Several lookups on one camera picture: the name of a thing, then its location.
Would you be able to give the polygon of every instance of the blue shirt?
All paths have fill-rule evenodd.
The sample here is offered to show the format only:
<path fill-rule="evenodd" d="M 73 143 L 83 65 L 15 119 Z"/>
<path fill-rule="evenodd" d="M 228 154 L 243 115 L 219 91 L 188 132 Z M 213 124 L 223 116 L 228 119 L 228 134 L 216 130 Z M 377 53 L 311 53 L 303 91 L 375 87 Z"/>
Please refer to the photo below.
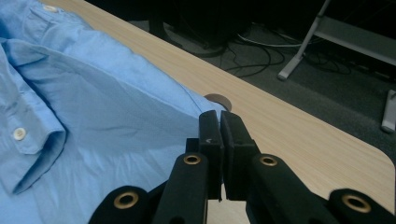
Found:
<path fill-rule="evenodd" d="M 223 109 L 73 13 L 0 6 L 0 223 L 87 223 L 111 190 L 165 181 Z"/>

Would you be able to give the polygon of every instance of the shirt button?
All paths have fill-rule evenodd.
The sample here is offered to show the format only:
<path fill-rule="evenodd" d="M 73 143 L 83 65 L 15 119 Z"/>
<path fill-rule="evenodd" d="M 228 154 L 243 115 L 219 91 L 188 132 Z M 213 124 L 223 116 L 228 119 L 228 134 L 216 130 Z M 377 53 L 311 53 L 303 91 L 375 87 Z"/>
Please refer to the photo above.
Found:
<path fill-rule="evenodd" d="M 49 12 L 58 12 L 58 8 L 56 8 L 56 7 L 44 5 L 43 8 L 44 8 L 44 10 L 49 11 Z"/>
<path fill-rule="evenodd" d="M 26 136 L 26 130 L 24 128 L 17 128 L 14 131 L 14 139 L 17 141 L 21 141 Z"/>

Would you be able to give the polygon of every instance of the light wood tabletop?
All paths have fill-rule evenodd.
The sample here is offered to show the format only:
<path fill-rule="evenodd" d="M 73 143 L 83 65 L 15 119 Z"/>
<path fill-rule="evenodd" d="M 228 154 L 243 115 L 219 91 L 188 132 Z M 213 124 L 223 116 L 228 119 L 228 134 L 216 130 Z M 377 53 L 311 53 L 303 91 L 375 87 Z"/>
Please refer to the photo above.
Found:
<path fill-rule="evenodd" d="M 395 166 L 379 149 L 87 2 L 42 2 L 75 12 L 193 91 L 226 96 L 261 152 L 282 158 L 317 195 L 355 189 L 394 214 Z M 248 223 L 244 203 L 210 202 L 208 211 L 208 223 Z"/>

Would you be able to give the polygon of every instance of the gray carpet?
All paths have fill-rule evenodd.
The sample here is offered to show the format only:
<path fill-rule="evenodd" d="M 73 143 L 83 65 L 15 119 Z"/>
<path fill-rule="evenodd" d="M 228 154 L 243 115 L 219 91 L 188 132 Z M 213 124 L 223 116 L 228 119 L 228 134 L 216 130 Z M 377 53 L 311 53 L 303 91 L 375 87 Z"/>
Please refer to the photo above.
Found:
<path fill-rule="evenodd" d="M 146 21 L 131 21 L 135 26 L 148 30 Z M 165 25 L 169 36 L 191 52 L 206 53 L 216 49 L 203 49 L 199 43 Z M 262 26 L 253 24 L 241 34 L 261 43 L 289 44 L 285 38 L 271 33 Z M 268 63 L 267 53 L 256 47 L 240 45 L 230 41 L 223 54 L 203 60 L 227 70 L 236 66 Z M 362 72 L 355 68 L 338 64 L 339 73 L 326 72 L 303 60 L 286 81 L 276 75 L 286 65 L 298 48 L 276 48 L 285 57 L 284 62 L 268 66 L 260 73 L 262 66 L 227 70 L 246 82 L 267 91 L 277 98 L 294 105 L 303 111 L 324 120 L 336 128 L 379 148 L 396 164 L 396 134 L 380 130 L 388 90 L 396 91 L 396 84 L 381 76 Z M 271 49 L 271 63 L 282 62 L 282 56 Z M 328 69 L 334 69 L 329 63 Z"/>

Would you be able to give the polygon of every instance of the floor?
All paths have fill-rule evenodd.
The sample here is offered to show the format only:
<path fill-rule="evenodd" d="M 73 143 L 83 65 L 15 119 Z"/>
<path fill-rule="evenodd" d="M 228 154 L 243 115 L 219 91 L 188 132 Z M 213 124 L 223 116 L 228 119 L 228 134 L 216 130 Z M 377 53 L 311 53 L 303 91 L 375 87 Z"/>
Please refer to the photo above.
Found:
<path fill-rule="evenodd" d="M 149 29 L 147 21 L 131 23 Z M 166 24 L 165 30 L 186 51 L 379 148 L 396 164 L 396 133 L 384 133 L 380 129 L 388 91 L 396 91 L 396 83 L 386 75 L 312 50 L 289 78 L 281 81 L 277 74 L 298 50 L 298 47 L 285 47 L 298 44 L 289 36 L 251 24 L 244 33 L 230 40 L 223 53 L 202 57 L 208 53 L 213 56 L 223 49 L 204 49 L 193 38 L 175 32 Z M 262 48 L 249 45 L 247 40 L 280 46 Z M 315 39 L 311 46 L 321 41 Z"/>

